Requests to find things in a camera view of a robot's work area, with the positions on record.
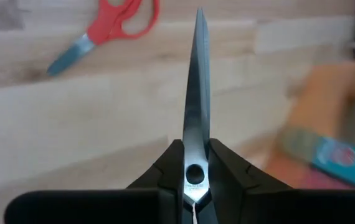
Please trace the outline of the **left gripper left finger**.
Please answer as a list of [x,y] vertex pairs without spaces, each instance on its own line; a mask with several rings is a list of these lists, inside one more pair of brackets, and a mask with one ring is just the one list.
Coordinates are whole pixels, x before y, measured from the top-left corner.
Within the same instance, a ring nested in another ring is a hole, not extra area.
[[12,200],[8,224],[180,223],[184,146],[175,140],[125,189],[40,190]]

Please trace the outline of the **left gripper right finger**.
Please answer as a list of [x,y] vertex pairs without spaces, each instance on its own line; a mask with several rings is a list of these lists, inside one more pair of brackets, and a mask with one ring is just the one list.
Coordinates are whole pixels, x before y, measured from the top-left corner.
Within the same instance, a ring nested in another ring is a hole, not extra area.
[[355,224],[355,190],[293,189],[217,139],[209,143],[209,184],[219,223]]

